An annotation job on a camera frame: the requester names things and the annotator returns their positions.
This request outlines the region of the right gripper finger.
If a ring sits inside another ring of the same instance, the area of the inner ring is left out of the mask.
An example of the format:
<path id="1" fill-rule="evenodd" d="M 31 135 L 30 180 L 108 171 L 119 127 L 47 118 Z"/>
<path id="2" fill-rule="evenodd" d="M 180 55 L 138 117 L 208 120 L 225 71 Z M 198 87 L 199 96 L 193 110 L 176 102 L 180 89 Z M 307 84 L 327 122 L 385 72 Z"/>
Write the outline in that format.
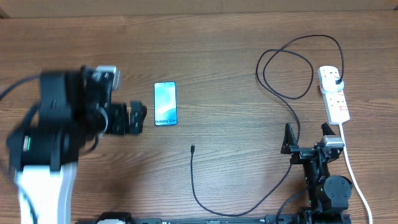
<path id="1" fill-rule="evenodd" d="M 298 141 L 295 137 L 290 123 L 285 125 L 284 140 L 280 150 L 281 154 L 292 154 L 299 148 Z"/>
<path id="2" fill-rule="evenodd" d="M 323 123 L 321 128 L 324 136 L 335 135 L 335 132 L 330 128 L 328 123 Z"/>

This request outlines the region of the Galaxy smartphone blue screen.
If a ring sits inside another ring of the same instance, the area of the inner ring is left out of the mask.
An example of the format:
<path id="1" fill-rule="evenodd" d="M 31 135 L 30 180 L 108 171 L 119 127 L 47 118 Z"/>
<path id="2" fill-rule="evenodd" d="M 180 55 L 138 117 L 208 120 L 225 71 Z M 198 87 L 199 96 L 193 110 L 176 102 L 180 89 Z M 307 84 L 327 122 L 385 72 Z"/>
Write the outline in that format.
<path id="1" fill-rule="evenodd" d="M 156 126 L 174 126 L 178 124 L 175 82 L 158 82 L 154 84 L 154 120 Z"/>

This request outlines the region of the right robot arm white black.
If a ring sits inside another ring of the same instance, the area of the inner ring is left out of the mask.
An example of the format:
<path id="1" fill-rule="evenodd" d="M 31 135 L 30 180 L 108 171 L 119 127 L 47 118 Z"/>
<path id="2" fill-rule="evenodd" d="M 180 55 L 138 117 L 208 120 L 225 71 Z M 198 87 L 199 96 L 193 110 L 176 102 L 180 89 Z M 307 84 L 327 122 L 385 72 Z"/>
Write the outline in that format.
<path id="1" fill-rule="evenodd" d="M 297 192 L 282 204 L 276 222 L 284 223 L 350 223 L 348 209 L 353 184 L 341 175 L 331 175 L 328 164 L 340 158 L 345 146 L 327 123 L 322 124 L 323 136 L 313 147 L 300 147 L 290 123 L 285 125 L 281 154 L 290 154 L 290 164 L 302 165 L 306 188 Z M 309 207 L 301 208 L 295 215 L 280 217 L 284 207 L 298 196 L 308 193 Z"/>

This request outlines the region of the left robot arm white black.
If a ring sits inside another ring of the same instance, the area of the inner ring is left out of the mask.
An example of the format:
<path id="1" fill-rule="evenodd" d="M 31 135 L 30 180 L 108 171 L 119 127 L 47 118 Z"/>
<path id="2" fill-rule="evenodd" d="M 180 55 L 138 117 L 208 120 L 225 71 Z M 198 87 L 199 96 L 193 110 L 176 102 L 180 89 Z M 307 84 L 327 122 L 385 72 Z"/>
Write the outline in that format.
<path id="1" fill-rule="evenodd" d="M 113 72 L 37 75 L 40 101 L 7 137 L 22 223 L 70 223 L 78 159 L 104 134 L 138 135 L 147 114 L 139 101 L 113 104 Z"/>

